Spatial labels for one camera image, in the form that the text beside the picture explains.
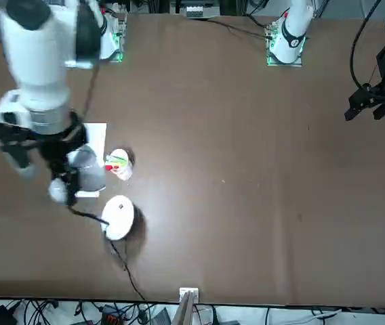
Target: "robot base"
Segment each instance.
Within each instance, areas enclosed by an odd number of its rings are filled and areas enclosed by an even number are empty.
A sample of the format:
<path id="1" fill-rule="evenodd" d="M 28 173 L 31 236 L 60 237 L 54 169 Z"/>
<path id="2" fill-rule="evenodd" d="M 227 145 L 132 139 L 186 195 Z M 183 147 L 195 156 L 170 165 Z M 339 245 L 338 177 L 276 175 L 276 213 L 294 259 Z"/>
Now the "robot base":
<path id="1" fill-rule="evenodd" d="M 296 59 L 295 62 L 286 64 L 278 61 L 278 59 L 273 56 L 271 53 L 271 48 L 274 46 L 274 39 L 277 37 L 278 34 L 278 24 L 277 22 L 273 22 L 271 25 L 268 25 L 265 28 L 265 35 L 266 36 L 271 36 L 272 39 L 266 39 L 266 65 L 267 66 L 296 66 L 296 67 L 301 67 L 302 66 L 302 61 L 301 61 L 301 56 Z M 306 42 L 306 38 L 304 37 L 304 40 L 302 41 L 301 44 L 301 53 L 302 53 L 302 48 Z"/>

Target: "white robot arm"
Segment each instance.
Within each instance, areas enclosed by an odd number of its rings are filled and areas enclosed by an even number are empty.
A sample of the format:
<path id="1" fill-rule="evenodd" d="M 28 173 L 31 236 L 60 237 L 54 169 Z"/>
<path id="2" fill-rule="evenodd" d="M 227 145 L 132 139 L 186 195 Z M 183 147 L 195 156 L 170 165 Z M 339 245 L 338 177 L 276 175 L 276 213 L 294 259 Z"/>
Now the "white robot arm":
<path id="1" fill-rule="evenodd" d="M 73 48 L 75 38 L 75 22 L 77 21 L 78 7 L 82 0 L 44 0 L 59 23 L 61 34 L 59 41 L 66 54 L 65 64 L 69 68 L 91 68 L 92 62 L 75 59 Z M 100 31 L 100 60 L 112 60 L 117 54 L 123 53 L 123 36 L 126 29 L 126 11 L 123 15 L 102 13 L 97 0 L 86 0 L 94 14 Z"/>
<path id="2" fill-rule="evenodd" d="M 313 6 L 307 0 L 291 0 L 287 15 L 281 16 L 277 22 L 278 32 L 270 49 L 271 55 L 284 64 L 295 62 L 301 54 L 302 43 L 313 14 Z"/>
<path id="3" fill-rule="evenodd" d="M 100 29 L 88 4 L 77 7 L 75 22 L 76 60 L 97 62 Z M 88 182 L 71 161 L 71 153 L 85 147 L 87 133 L 68 103 L 61 27 L 43 0 L 9 0 L 0 8 L 0 33 L 18 86 L 0 99 L 0 149 L 24 176 L 34 169 L 28 151 L 38 149 L 52 172 L 52 198 L 72 206 L 79 190 L 104 187 L 104 172 Z"/>

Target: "cable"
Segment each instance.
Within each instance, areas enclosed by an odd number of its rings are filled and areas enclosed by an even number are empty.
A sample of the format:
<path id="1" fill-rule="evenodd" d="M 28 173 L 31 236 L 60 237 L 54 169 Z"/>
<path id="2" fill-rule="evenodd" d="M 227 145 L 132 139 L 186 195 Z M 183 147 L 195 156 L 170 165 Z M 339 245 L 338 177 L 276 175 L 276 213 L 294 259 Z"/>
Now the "cable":
<path id="1" fill-rule="evenodd" d="M 93 301 L 90 301 L 90 303 L 99 311 L 99 312 L 103 312 L 104 311 L 104 308 L 103 307 L 100 307 L 100 306 L 98 306 L 98 305 L 96 305 Z M 116 304 L 114 304 L 115 305 L 115 307 L 116 307 L 116 310 L 117 310 L 117 312 L 118 313 L 120 313 L 120 311 L 119 311 L 119 308 L 117 308 L 117 305 Z"/>
<path id="2" fill-rule="evenodd" d="M 36 325 L 37 316 L 39 316 L 39 318 L 40 318 L 40 313 L 39 313 L 38 307 L 35 305 L 35 303 L 33 301 L 31 301 L 31 305 L 33 305 L 33 307 L 35 308 L 35 311 L 33 312 L 32 316 L 30 318 L 30 322 L 34 316 L 35 319 L 33 320 L 33 324 Z"/>
<path id="3" fill-rule="evenodd" d="M 266 316 L 265 316 L 265 325 L 268 325 L 268 316 L 269 316 L 269 311 L 271 310 L 271 308 L 268 308 L 268 310 L 266 311 Z"/>
<path id="4" fill-rule="evenodd" d="M 251 14 L 245 14 L 245 17 L 248 17 L 253 21 L 254 24 L 258 25 L 259 27 L 265 28 L 265 25 L 260 24 L 257 19 L 255 19 Z"/>
<path id="5" fill-rule="evenodd" d="M 373 71 L 371 72 L 371 75 L 370 75 L 370 79 L 369 79 L 368 84 L 370 84 L 371 79 L 373 78 L 373 75 L 375 74 L 375 71 L 376 71 L 376 68 L 377 68 L 377 67 L 378 67 L 378 65 L 376 64 L 376 65 L 375 65 L 375 68 L 373 68 Z"/>
<path id="6" fill-rule="evenodd" d="M 201 308 L 201 309 L 197 309 L 197 308 L 196 308 L 196 310 L 194 310 L 193 313 L 197 313 L 197 312 L 203 311 L 203 310 L 212 310 L 212 307 L 210 307 L 210 308 Z"/>
<path id="7" fill-rule="evenodd" d="M 128 306 L 123 307 L 122 309 L 120 309 L 120 311 L 123 312 L 123 313 L 127 313 L 127 311 L 130 310 L 133 307 L 134 307 L 134 310 L 135 310 L 136 305 L 137 305 L 136 303 L 133 303 L 132 305 L 128 305 Z"/>
<path id="8" fill-rule="evenodd" d="M 86 218 L 90 218 L 90 219 L 93 219 L 99 223 L 103 223 L 104 225 L 110 225 L 109 222 L 105 221 L 105 220 L 102 220 L 101 218 L 98 218 L 97 216 L 95 216 L 93 213 L 86 213 L 86 212 L 81 212 L 81 211 L 78 211 L 78 210 L 75 210 L 74 208 L 72 207 L 68 207 L 68 210 L 73 213 L 74 215 L 79 215 L 81 217 L 86 217 Z"/>
<path id="9" fill-rule="evenodd" d="M 354 72 L 354 53 L 355 53 L 355 46 L 357 45 L 357 42 L 360 38 L 360 35 L 361 33 L 363 32 L 367 22 L 369 21 L 371 15 L 375 12 L 375 9 L 376 7 L 381 3 L 382 0 L 376 0 L 375 4 L 373 5 L 373 7 L 370 9 L 370 12 L 368 13 L 368 15 L 366 16 L 366 18 L 364 19 L 363 23 L 361 24 L 360 26 L 360 29 L 357 33 L 357 35 L 355 35 L 355 39 L 354 39 L 354 43 L 352 44 L 352 48 L 350 50 L 350 57 L 349 57 L 349 69 L 350 69 L 350 75 L 355 83 L 355 85 L 357 85 L 357 87 L 359 89 L 362 89 L 364 92 L 366 92 L 370 97 L 376 99 L 376 100 L 385 100 L 385 97 L 384 96 L 379 96 L 379 95 L 376 95 L 374 93 L 371 93 L 370 91 L 368 91 L 366 88 L 364 88 L 360 82 L 358 82 L 356 76 L 355 76 L 355 72 Z"/>
<path id="10" fill-rule="evenodd" d="M 201 322 L 200 312 L 199 312 L 199 310 L 197 309 L 197 305 L 194 305 L 194 308 L 195 308 L 195 311 L 197 312 L 197 316 L 199 317 L 200 325 L 203 325 L 203 323 Z"/>
<path id="11" fill-rule="evenodd" d="M 128 317 L 126 313 L 127 313 L 128 310 L 131 309 L 131 307 L 133 307 L 133 308 L 132 308 L 132 312 L 131 312 L 130 317 Z M 126 310 L 125 310 L 125 313 L 124 313 L 125 316 L 123 317 L 123 319 L 126 320 L 127 322 L 130 322 L 131 319 L 134 318 L 134 314 L 135 314 L 135 312 L 136 312 L 137 304 L 134 303 L 133 305 L 131 305 L 131 307 L 128 308 L 128 309 L 126 309 Z"/>
<path id="12" fill-rule="evenodd" d="M 155 3 L 155 0 L 148 0 L 147 6 L 150 14 L 155 14 L 157 12 L 157 4 Z"/>
<path id="13" fill-rule="evenodd" d="M 15 301 L 19 301 L 19 303 L 22 302 L 22 299 L 14 299 L 12 301 L 10 301 L 5 307 L 8 308 L 12 303 L 14 303 Z"/>
<path id="14" fill-rule="evenodd" d="M 134 309 L 132 311 L 132 314 L 131 314 L 131 317 L 129 318 L 123 318 L 123 321 L 126 321 L 128 322 L 128 324 L 133 324 L 135 321 L 137 321 L 140 325 L 145 325 L 145 324 L 148 324 L 150 322 L 150 317 L 151 317 L 151 314 L 150 314 L 150 309 L 154 306 L 156 306 L 157 304 L 156 303 L 153 303 L 152 305 L 149 305 L 147 303 L 147 308 L 146 309 L 140 309 L 140 304 L 139 303 L 134 303 L 133 305 L 131 305 L 130 307 L 134 306 Z M 135 313 L 135 308 L 138 308 L 138 315 L 136 317 L 134 317 L 134 313 Z M 140 317 L 142 316 L 142 313 L 141 312 L 144 312 L 146 313 L 147 311 L 149 311 L 149 319 L 147 320 L 147 322 L 142 322 Z"/>
<path id="15" fill-rule="evenodd" d="M 132 288 L 135 290 L 135 292 L 140 296 L 140 298 L 146 302 L 146 299 L 144 298 L 144 296 L 142 295 L 142 293 L 137 289 L 135 283 L 134 283 L 134 280 L 132 279 L 132 274 L 131 274 L 131 271 L 129 270 L 128 266 L 127 266 L 127 263 L 126 261 L 122 258 L 122 256 L 120 255 L 119 251 L 117 250 L 116 246 L 114 245 L 114 243 L 111 241 L 111 240 L 108 240 L 110 242 L 110 245 L 111 247 L 113 248 L 114 252 L 116 252 L 118 258 L 121 260 L 121 262 L 123 263 L 124 267 L 125 267 L 125 270 L 127 272 L 127 275 L 129 277 L 129 281 L 131 282 L 131 285 L 132 285 Z M 152 318 L 151 314 L 150 314 L 150 306 L 149 304 L 147 304 L 148 306 L 148 311 L 149 311 L 149 322 L 150 322 L 150 319 Z"/>
<path id="16" fill-rule="evenodd" d="M 35 311 L 31 314 L 30 321 L 28 322 L 29 324 L 31 324 L 31 320 L 33 320 L 33 325 L 36 324 L 36 319 L 37 319 L 36 314 L 37 314 L 37 310 L 35 310 Z"/>
<path id="17" fill-rule="evenodd" d="M 30 302 L 29 301 L 26 305 L 25 305 L 25 309 L 24 309 L 24 325 L 27 325 L 27 311 L 28 311 L 28 306 L 30 305 Z"/>
<path id="18" fill-rule="evenodd" d="M 40 306 L 40 304 L 39 304 L 37 301 L 35 301 L 35 303 L 36 303 L 37 307 L 38 307 L 39 310 L 40 310 L 39 316 L 42 316 L 43 323 L 44 323 L 45 325 L 51 325 L 51 323 L 48 322 L 48 319 L 45 317 L 45 315 L 43 315 L 43 310 L 49 305 L 49 303 L 48 303 L 47 301 L 44 301 L 44 302 L 42 303 L 42 306 Z"/>
<path id="19" fill-rule="evenodd" d="M 116 309 L 117 314 L 120 315 L 121 312 L 120 312 L 120 309 L 117 307 L 116 303 L 114 303 L 114 308 Z"/>
<path id="20" fill-rule="evenodd" d="M 225 26 L 227 28 L 230 28 L 230 29 L 233 29 L 233 30 L 237 30 L 239 32 L 242 32 L 242 33 L 245 33 L 245 34 L 248 34 L 248 35 L 251 35 L 251 36 L 259 37 L 261 39 L 272 39 L 272 37 L 261 35 L 261 34 L 258 34 L 256 32 L 250 32 L 249 30 L 245 30 L 245 29 L 238 28 L 238 27 L 235 27 L 235 26 L 232 26 L 232 25 L 229 25 L 229 24 L 225 24 L 225 23 L 219 22 L 217 20 L 205 20 L 205 21 L 206 22 L 212 22 L 212 23 L 217 24 L 217 25 Z"/>
<path id="21" fill-rule="evenodd" d="M 7 306 L 5 306 L 5 308 L 7 309 L 12 303 L 14 303 L 16 300 L 12 300 L 10 303 L 7 304 Z M 22 299 L 21 300 L 18 300 L 17 303 L 15 303 L 13 306 L 11 306 L 8 311 L 10 313 L 10 315 L 13 315 L 15 313 L 15 311 L 17 310 L 17 308 L 19 307 L 19 305 L 21 304 L 22 302 Z"/>
<path id="22" fill-rule="evenodd" d="M 211 305 L 211 308 L 212 308 L 212 324 L 220 325 L 220 321 L 218 320 L 217 310 L 215 309 L 214 305 Z"/>
<path id="23" fill-rule="evenodd" d="M 313 316 L 316 316 L 316 314 L 315 314 L 315 312 L 313 311 L 313 309 L 312 310 L 310 310 L 311 312 L 312 312 L 312 315 Z M 317 318 L 318 320 L 321 320 L 322 321 L 322 325 L 325 325 L 325 318 L 322 318 L 322 317 L 320 317 L 320 318 Z"/>
<path id="24" fill-rule="evenodd" d="M 328 3 L 329 3 L 329 0 L 324 0 L 324 2 L 322 2 L 322 5 L 319 7 L 319 9 L 316 12 L 316 18 L 322 17 L 322 14 L 325 11 L 325 8 L 327 7 Z"/>
<path id="25" fill-rule="evenodd" d="M 287 8 L 287 9 L 286 9 L 284 12 L 282 12 L 282 13 L 281 13 L 281 15 L 280 15 L 280 18 L 281 18 L 281 17 L 283 17 L 283 16 L 284 16 L 284 14 L 285 14 L 285 13 L 287 13 L 287 12 L 289 11 L 289 9 L 290 9 L 290 7 L 289 7 L 289 8 Z"/>
<path id="26" fill-rule="evenodd" d="M 78 315 L 79 313 L 83 317 L 84 322 L 86 324 L 89 324 L 89 321 L 87 320 L 87 318 L 85 318 L 84 311 L 83 311 L 83 302 L 81 300 L 78 302 L 78 305 L 75 308 L 75 315 Z"/>
<path id="27" fill-rule="evenodd" d="M 236 16 L 245 16 L 247 14 L 247 8 L 248 8 L 248 0 L 237 0 Z"/>
<path id="28" fill-rule="evenodd" d="M 320 313 L 320 314 L 312 316 L 310 318 L 306 318 L 305 320 L 296 320 L 296 321 L 293 321 L 293 322 L 288 322 L 285 325 L 301 325 L 301 324 L 309 323 L 312 320 L 316 320 L 316 319 L 321 319 L 321 318 L 325 318 L 326 319 L 326 318 L 330 318 L 329 316 L 334 317 L 335 315 L 337 315 L 341 311 L 342 310 L 339 309 L 339 310 L 331 311 L 331 312 L 328 312 L 328 313 Z"/>
<path id="29" fill-rule="evenodd" d="M 376 308 L 372 308 L 371 309 L 374 313 L 378 314 L 378 315 L 385 315 L 385 309 L 382 313 L 380 313 Z"/>
<path id="30" fill-rule="evenodd" d="M 180 4 L 182 3 L 182 0 L 176 0 L 175 3 L 175 13 L 179 14 L 180 13 Z"/>
<path id="31" fill-rule="evenodd" d="M 250 12 L 249 14 L 252 15 L 256 12 L 257 9 L 259 9 L 259 7 L 262 6 L 262 9 L 264 9 L 266 7 L 266 5 L 268 4 L 269 0 L 262 0 L 261 2 L 259 2 L 259 4 L 256 6 L 256 8 L 253 9 L 252 12 Z"/>

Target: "wire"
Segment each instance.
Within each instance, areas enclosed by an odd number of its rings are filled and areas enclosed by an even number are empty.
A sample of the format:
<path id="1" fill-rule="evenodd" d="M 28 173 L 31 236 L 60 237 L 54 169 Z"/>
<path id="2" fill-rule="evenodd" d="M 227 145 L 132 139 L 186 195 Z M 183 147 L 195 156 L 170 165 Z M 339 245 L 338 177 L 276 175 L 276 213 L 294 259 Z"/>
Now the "wire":
<path id="1" fill-rule="evenodd" d="M 114 303 L 114 308 L 116 309 L 117 315 L 120 315 L 121 312 L 120 312 L 120 309 L 117 307 L 116 303 Z"/>
<path id="2" fill-rule="evenodd" d="M 33 325 L 36 324 L 36 319 L 37 319 L 36 314 L 37 314 L 37 310 L 35 310 L 35 311 L 31 314 L 30 321 L 28 322 L 29 324 L 31 324 L 31 321 L 33 321 Z"/>
<path id="3" fill-rule="evenodd" d="M 83 120 L 85 119 L 85 117 L 87 116 L 87 113 L 90 110 L 90 104 L 92 102 L 93 91 L 96 84 L 96 79 L 98 78 L 99 70 L 100 70 L 99 64 L 97 64 L 92 70 L 92 77 L 90 78 L 89 89 L 87 90 L 87 97 L 85 98 L 85 102 L 84 102 Z"/>
<path id="4" fill-rule="evenodd" d="M 22 302 L 22 299 L 14 299 L 12 301 L 10 301 L 5 307 L 8 308 L 12 303 L 14 303 L 15 301 L 19 301 L 20 303 Z"/>
<path id="5" fill-rule="evenodd" d="M 157 12 L 157 4 L 155 3 L 155 0 L 148 0 L 147 6 L 150 14 L 155 14 Z"/>
<path id="6" fill-rule="evenodd" d="M 212 307 L 211 307 L 211 308 L 201 308 L 201 309 L 197 309 L 197 308 L 196 308 L 196 310 L 194 310 L 193 313 L 197 313 L 197 312 L 203 311 L 203 310 L 211 310 L 211 309 L 212 309 Z"/>
<path id="7" fill-rule="evenodd" d="M 247 14 L 247 8 L 248 0 L 236 0 L 236 16 L 245 16 Z"/>
<path id="8" fill-rule="evenodd" d="M 34 315 L 34 320 L 33 320 L 33 325 L 36 325 L 36 321 L 38 324 L 40 324 L 39 320 L 41 318 L 41 313 L 39 312 L 39 308 L 35 305 L 33 301 L 31 301 L 31 305 L 35 308 L 35 311 L 33 312 Z"/>
<path id="9" fill-rule="evenodd" d="M 369 21 L 371 15 L 375 12 L 375 9 L 376 7 L 381 3 L 382 0 L 376 0 L 375 4 L 373 5 L 373 7 L 370 9 L 370 12 L 367 14 L 366 18 L 364 19 L 363 23 L 361 24 L 360 26 L 360 29 L 357 33 L 357 35 L 355 35 L 355 39 L 354 39 L 354 43 L 352 44 L 352 48 L 350 50 L 350 57 L 349 57 L 349 69 L 350 69 L 350 75 L 355 83 L 355 85 L 357 85 L 357 87 L 359 89 L 362 89 L 364 92 L 366 92 L 370 97 L 376 99 L 376 100 L 385 100 L 385 97 L 384 96 L 379 96 L 379 95 L 376 95 L 374 93 L 371 93 L 370 91 L 368 91 L 366 88 L 364 88 L 360 82 L 357 80 L 356 76 L 355 76 L 355 72 L 354 72 L 354 53 L 355 53 L 355 46 L 357 45 L 357 42 L 360 38 L 360 35 L 361 33 L 363 32 L 367 22 Z"/>
<path id="10" fill-rule="evenodd" d="M 99 223 L 103 223 L 104 225 L 110 225 L 109 222 L 105 221 L 105 220 L 102 220 L 101 218 L 98 218 L 97 216 L 95 216 L 93 213 L 86 213 L 86 212 L 81 212 L 81 211 L 78 211 L 78 210 L 75 210 L 74 208 L 72 207 L 68 207 L 68 210 L 73 213 L 74 215 L 79 215 L 81 217 L 86 217 L 86 218 L 90 218 L 90 219 L 93 219 Z"/>
<path id="11" fill-rule="evenodd" d="M 377 313 L 378 315 L 385 315 L 385 309 L 382 313 L 380 313 L 376 308 L 371 309 L 374 313 Z"/>
<path id="12" fill-rule="evenodd" d="M 134 303 L 131 307 L 133 307 L 132 308 L 132 312 L 131 312 L 131 316 L 130 317 L 128 317 L 127 316 L 127 311 L 130 309 L 130 308 L 128 308 L 127 310 L 125 310 L 125 313 L 124 313 L 124 319 L 127 321 L 127 322 L 130 322 L 131 321 L 131 319 L 133 319 L 134 318 L 134 314 L 135 314 L 135 312 L 136 312 L 136 308 L 137 308 L 137 304 L 136 303 Z"/>
<path id="13" fill-rule="evenodd" d="M 320 313 L 318 315 L 314 315 L 314 316 L 312 316 L 310 318 L 306 318 L 304 320 L 296 320 L 296 321 L 293 321 L 293 322 L 288 322 L 285 325 L 301 325 L 301 324 L 309 323 L 312 320 L 316 320 L 316 319 L 321 319 L 321 318 L 327 319 L 327 318 L 330 318 L 330 317 L 334 317 L 335 315 L 337 315 L 340 312 L 342 312 L 341 309 L 335 310 L 335 311 L 331 311 L 331 312 L 328 312 L 328 313 Z"/>
<path id="14" fill-rule="evenodd" d="M 195 308 L 195 311 L 197 312 L 197 316 L 199 317 L 200 325 L 203 325 L 203 323 L 201 322 L 200 311 L 197 309 L 197 305 L 194 305 L 194 308 Z"/>
<path id="15" fill-rule="evenodd" d="M 217 309 L 215 309 L 214 305 L 211 305 L 212 308 L 212 324 L 220 325 L 220 321 L 218 320 Z"/>
<path id="16" fill-rule="evenodd" d="M 289 9 L 290 9 L 290 7 L 289 7 L 289 8 L 287 8 L 287 9 L 286 9 L 284 12 L 282 12 L 282 13 L 281 13 L 281 15 L 280 15 L 280 18 L 281 18 L 281 17 L 283 17 L 283 16 L 284 16 L 284 14 L 285 14 L 285 13 L 287 13 L 287 12 L 289 11 Z"/>
<path id="17" fill-rule="evenodd" d="M 312 310 L 310 310 L 311 312 L 312 312 L 312 315 L 313 316 L 316 316 L 316 314 L 315 314 L 315 312 L 313 311 L 313 309 Z M 318 318 L 318 320 L 321 320 L 322 321 L 322 325 L 325 325 L 325 318 L 322 318 L 322 317 L 320 317 L 320 318 Z"/>
<path id="18" fill-rule="evenodd" d="M 91 303 L 91 304 L 92 304 L 98 311 L 100 311 L 101 313 L 102 313 L 102 311 L 104 310 L 103 307 L 100 307 L 100 306 L 96 305 L 93 301 L 90 301 L 90 303 Z M 115 307 L 116 307 L 117 312 L 120 312 L 120 311 L 119 311 L 119 308 L 117 308 L 117 305 L 116 305 L 116 304 L 114 304 L 114 305 L 115 305 Z"/>
<path id="19" fill-rule="evenodd" d="M 258 25 L 259 27 L 265 28 L 265 25 L 260 24 L 257 19 L 255 19 L 251 14 L 245 14 L 245 17 L 248 17 L 253 21 L 254 24 Z"/>
<path id="20" fill-rule="evenodd" d="M 51 325 L 51 323 L 48 322 L 48 319 L 45 317 L 45 315 L 43 315 L 43 310 L 49 305 L 49 303 L 47 301 L 45 301 L 45 302 L 42 303 L 42 306 L 40 306 L 37 301 L 35 301 L 35 303 L 36 303 L 37 307 L 40 310 L 39 316 L 42 316 L 43 323 L 45 325 Z"/>
<path id="21" fill-rule="evenodd" d="M 232 25 L 229 25 L 229 24 L 225 24 L 225 23 L 219 22 L 217 20 L 206 20 L 206 22 L 212 22 L 212 23 L 217 24 L 217 25 L 225 26 L 227 28 L 230 28 L 230 29 L 233 29 L 233 30 L 237 30 L 239 32 L 242 32 L 242 33 L 254 36 L 254 37 L 259 37 L 261 39 L 272 39 L 272 37 L 261 35 L 261 34 L 258 34 L 256 32 L 250 32 L 249 30 L 245 30 L 245 29 L 238 28 L 238 27 L 235 27 L 235 26 L 232 26 Z"/>
<path id="22" fill-rule="evenodd" d="M 325 11 L 325 8 L 327 7 L 328 3 L 329 3 L 329 0 L 324 0 L 324 2 L 322 2 L 322 5 L 319 7 L 319 9 L 316 12 L 316 18 L 322 17 L 322 14 Z"/>
<path id="23" fill-rule="evenodd" d="M 266 7 L 266 5 L 268 4 L 269 0 L 262 0 L 261 2 L 259 2 L 259 4 L 256 6 L 256 8 L 253 9 L 252 12 L 250 12 L 249 14 L 252 15 L 256 12 L 257 9 L 259 9 L 259 7 L 262 7 L 262 9 L 264 9 Z"/>
<path id="24" fill-rule="evenodd" d="M 129 270 L 128 266 L 127 266 L 127 263 L 125 262 L 125 260 L 122 258 L 122 256 L 120 255 L 119 251 L 117 250 L 116 246 L 114 245 L 114 243 L 111 241 L 111 240 L 108 240 L 110 242 L 110 245 L 111 247 L 113 248 L 114 252 L 116 252 L 118 258 L 121 260 L 121 262 L 123 263 L 123 265 L 125 266 L 125 269 L 126 269 L 126 272 L 127 272 L 127 275 L 129 277 L 129 281 L 131 282 L 131 285 L 132 285 L 132 288 L 134 288 L 135 292 L 138 293 L 138 295 L 140 296 L 140 298 L 146 302 L 146 299 L 144 298 L 143 294 L 137 289 L 135 283 L 134 283 L 134 280 L 132 279 L 132 275 L 131 275 L 131 271 Z M 152 316 L 150 314 L 150 306 L 149 304 L 147 304 L 148 306 L 148 311 L 149 311 L 149 319 L 148 321 L 150 322 Z"/>
<path id="25" fill-rule="evenodd" d="M 181 3 L 182 3 L 182 0 L 176 0 L 176 4 L 175 4 L 175 13 L 176 14 L 179 14 L 179 12 L 180 12 Z"/>
<path id="26" fill-rule="evenodd" d="M 271 308 L 268 308 L 268 310 L 266 311 L 266 316 L 265 316 L 265 325 L 268 325 L 268 316 L 269 316 L 269 311 L 271 310 Z"/>
<path id="27" fill-rule="evenodd" d="M 77 308 L 75 308 L 75 315 L 77 314 L 77 311 L 83 317 L 85 324 L 89 324 L 89 321 L 87 320 L 87 318 L 85 318 L 84 311 L 83 311 L 83 302 L 81 300 L 78 302 Z"/>
<path id="28" fill-rule="evenodd" d="M 25 309 L 24 309 L 24 325 L 27 325 L 27 310 L 28 310 L 28 305 L 30 305 L 30 301 L 25 305 Z"/>
<path id="29" fill-rule="evenodd" d="M 130 310 L 133 307 L 134 307 L 134 310 L 135 310 L 136 305 L 137 305 L 136 303 L 133 303 L 132 305 L 128 305 L 128 306 L 123 307 L 122 309 L 120 309 L 120 311 L 123 312 L 123 313 L 127 313 L 127 311 Z"/>
<path id="30" fill-rule="evenodd" d="M 123 318 L 124 321 L 127 321 L 128 324 L 133 324 L 135 321 L 137 321 L 140 325 L 145 325 L 145 324 L 148 324 L 150 322 L 150 317 L 151 317 L 151 314 L 150 314 L 150 309 L 154 306 L 156 306 L 157 304 L 156 303 L 153 303 L 152 305 L 149 305 L 148 303 L 146 304 L 147 305 L 147 308 L 146 309 L 140 309 L 140 304 L 139 303 L 134 303 L 133 305 L 131 306 L 134 306 L 134 310 L 132 311 L 132 315 L 131 317 L 129 318 Z M 136 317 L 134 317 L 134 313 L 135 313 L 135 307 L 138 308 L 138 315 Z M 140 312 L 143 311 L 144 313 L 146 313 L 146 311 L 149 312 L 149 319 L 147 320 L 147 322 L 141 322 L 141 319 L 140 319 L 140 316 L 142 315 Z"/>
<path id="31" fill-rule="evenodd" d="M 373 71 L 371 72 L 370 79 L 369 79 L 369 82 L 368 82 L 369 84 L 370 84 L 371 79 L 373 78 L 373 75 L 375 74 L 375 71 L 376 71 L 377 67 L 378 67 L 378 65 L 376 64 L 375 68 L 373 68 Z"/>

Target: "floor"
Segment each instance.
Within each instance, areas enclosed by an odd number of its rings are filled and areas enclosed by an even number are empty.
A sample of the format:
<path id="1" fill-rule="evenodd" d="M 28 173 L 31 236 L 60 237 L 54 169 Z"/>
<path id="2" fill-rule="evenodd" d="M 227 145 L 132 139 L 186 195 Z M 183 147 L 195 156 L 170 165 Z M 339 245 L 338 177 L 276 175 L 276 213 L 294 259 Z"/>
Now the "floor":
<path id="1" fill-rule="evenodd" d="M 0 305 L 7 306 L 11 303 L 10 300 L 0 300 Z M 24 308 L 26 302 L 23 302 L 17 308 L 14 317 L 18 321 L 18 325 L 24 324 Z M 104 303 L 96 303 L 98 306 L 104 306 Z M 118 308 L 125 307 L 127 304 L 118 303 Z M 44 312 L 44 316 L 52 324 L 61 324 L 61 325 L 72 325 L 80 323 L 83 321 L 82 315 L 74 316 L 75 308 L 77 306 L 76 301 L 64 301 L 60 302 L 60 305 L 57 309 L 49 307 Z M 174 314 L 176 313 L 177 305 L 156 305 L 151 307 L 152 318 L 157 315 L 161 310 L 167 308 L 167 312 L 172 320 Z M 27 320 L 31 317 L 34 312 L 34 308 L 29 307 L 27 311 Z M 198 310 L 200 313 L 201 324 L 205 325 L 212 322 L 212 312 L 211 307 L 206 305 L 198 305 Z M 265 307 L 228 307 L 228 306 L 216 306 L 216 312 L 218 321 L 220 323 L 231 322 L 229 324 L 263 324 L 265 325 L 265 317 L 267 308 Z M 100 320 L 100 312 L 91 304 L 83 304 L 83 313 L 87 320 L 93 320 L 94 323 Z M 289 309 L 270 309 L 268 315 L 268 325 L 296 325 L 296 324 L 305 324 L 310 323 L 312 325 L 322 324 L 320 320 L 312 320 L 312 314 L 310 310 L 289 310 Z M 342 312 L 326 320 L 326 324 L 344 324 L 344 325 L 361 325 L 361 324 L 385 324 L 385 315 L 378 315 L 372 313 L 349 313 Z M 194 313 L 192 325 L 200 325 L 200 320 L 197 317 L 197 313 Z"/>

